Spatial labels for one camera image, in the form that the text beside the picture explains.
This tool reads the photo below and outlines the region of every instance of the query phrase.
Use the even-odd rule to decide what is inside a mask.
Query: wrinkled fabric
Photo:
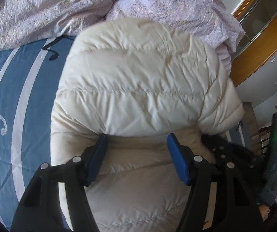
[[[189,188],[178,179],[167,135],[212,161],[194,129],[222,133],[243,114],[203,41],[146,19],[102,22],[80,33],[68,54],[51,113],[51,163],[109,135],[100,174],[86,189],[100,231],[175,231]],[[69,221],[62,187],[60,199]]]
[[[245,34],[221,0],[114,0],[106,19],[120,17],[147,18],[189,32],[217,52],[228,75],[230,53]]]
[[[0,0],[0,50],[61,35],[102,21],[113,0]]]

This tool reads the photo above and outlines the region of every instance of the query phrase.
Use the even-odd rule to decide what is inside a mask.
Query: white puffer jacket
[[[209,161],[198,142],[238,123],[244,111],[218,56],[185,32],[144,19],[94,25],[75,40],[51,114],[51,162],[67,162],[110,135],[100,174],[86,189],[101,232],[175,231],[187,201],[166,147]],[[62,209],[69,222],[64,188]]]

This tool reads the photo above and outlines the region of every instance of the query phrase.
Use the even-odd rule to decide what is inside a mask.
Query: wooden panel
[[[265,30],[232,61],[231,79],[235,86],[245,81],[277,51],[277,15]]]
[[[234,12],[233,16],[237,20],[242,19],[242,16],[249,9],[253,2],[254,0],[244,0],[242,4],[239,6],[239,8]]]

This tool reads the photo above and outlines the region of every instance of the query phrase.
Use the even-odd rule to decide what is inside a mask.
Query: glass panel
[[[240,41],[239,45],[236,46],[236,51],[231,54],[232,60],[234,58],[236,58],[241,53],[241,51],[247,46],[247,44],[249,44],[249,43],[250,43],[250,41],[249,41],[248,37],[246,37],[246,35],[243,36],[243,38]]]
[[[254,39],[276,12],[277,0],[260,0],[242,22],[249,39]]]

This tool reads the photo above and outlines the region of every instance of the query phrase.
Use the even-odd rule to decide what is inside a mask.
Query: bed sheet
[[[0,221],[7,229],[33,174],[50,163],[51,109],[72,42],[44,39],[0,52]],[[226,137],[250,144],[242,122]]]

